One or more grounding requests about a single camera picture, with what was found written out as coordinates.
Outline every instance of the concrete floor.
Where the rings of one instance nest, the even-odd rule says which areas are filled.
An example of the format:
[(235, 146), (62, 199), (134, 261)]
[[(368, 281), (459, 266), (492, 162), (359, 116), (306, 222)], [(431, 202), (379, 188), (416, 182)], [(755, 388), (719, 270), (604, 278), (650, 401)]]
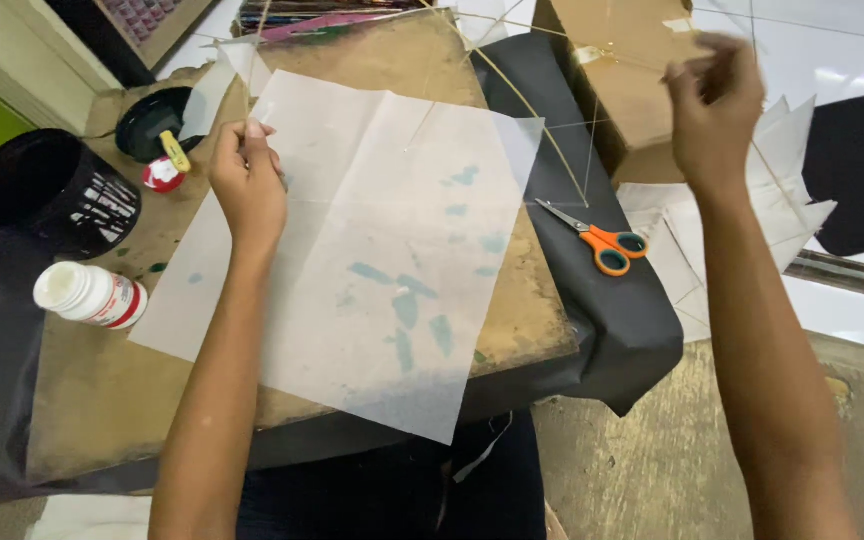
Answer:
[[(864, 537), (864, 346), (817, 334), (837, 383), (849, 496)], [(629, 416), (558, 398), (534, 408), (545, 497), (570, 538), (752, 538), (708, 341)]]

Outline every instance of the scissor blade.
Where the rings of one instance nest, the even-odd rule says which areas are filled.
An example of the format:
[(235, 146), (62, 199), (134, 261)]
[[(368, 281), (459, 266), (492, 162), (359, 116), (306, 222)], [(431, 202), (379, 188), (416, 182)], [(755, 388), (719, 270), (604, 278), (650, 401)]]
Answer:
[(541, 201), (539, 199), (535, 199), (535, 202), (542, 205), (543, 208), (545, 208), (550, 213), (556, 215), (556, 217), (558, 217), (558, 219), (567, 223), (569, 227), (571, 227), (572, 229), (575, 229), (577, 232), (584, 233), (584, 232), (589, 230), (588, 225), (579, 221), (578, 219), (575, 219), (574, 217), (568, 215), (567, 213), (558, 211), (557, 209), (553, 208), (548, 202)]

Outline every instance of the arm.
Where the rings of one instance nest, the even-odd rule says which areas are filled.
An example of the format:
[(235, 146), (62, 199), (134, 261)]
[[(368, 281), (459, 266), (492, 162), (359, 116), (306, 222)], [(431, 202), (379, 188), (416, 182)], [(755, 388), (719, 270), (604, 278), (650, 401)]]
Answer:
[[(285, 227), (271, 128), (225, 124), (209, 172), (232, 232), (222, 296), (165, 440), (150, 538), (234, 538), (258, 398), (269, 270)], [(245, 141), (246, 160), (239, 153)]]
[(746, 186), (765, 93), (755, 53), (718, 34), (697, 43), (714, 56), (670, 64), (664, 80), (676, 162), (702, 215), (715, 369), (754, 533), (856, 538), (832, 394)]

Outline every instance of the black container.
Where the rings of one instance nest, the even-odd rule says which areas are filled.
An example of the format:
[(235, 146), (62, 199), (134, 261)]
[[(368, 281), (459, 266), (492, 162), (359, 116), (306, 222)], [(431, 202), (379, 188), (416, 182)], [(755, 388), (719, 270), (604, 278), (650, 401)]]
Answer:
[(37, 129), (0, 146), (0, 230), (32, 235), (57, 256), (112, 250), (141, 210), (138, 189), (66, 130)]
[[(159, 134), (168, 130), (176, 139), (183, 130), (183, 115), (192, 88), (165, 88), (140, 99), (126, 111), (115, 127), (115, 146), (139, 164), (150, 164), (165, 156)], [(198, 135), (178, 141), (188, 154), (205, 137)]]

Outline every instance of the scissors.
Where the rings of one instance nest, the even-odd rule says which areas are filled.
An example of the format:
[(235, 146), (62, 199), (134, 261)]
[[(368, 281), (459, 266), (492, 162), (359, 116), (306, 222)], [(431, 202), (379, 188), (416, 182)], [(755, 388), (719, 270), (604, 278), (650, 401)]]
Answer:
[(558, 211), (548, 202), (539, 199), (535, 202), (579, 233), (579, 238), (592, 248), (595, 265), (606, 276), (624, 276), (629, 271), (630, 259), (641, 259), (649, 252), (649, 243), (634, 232), (606, 232)]

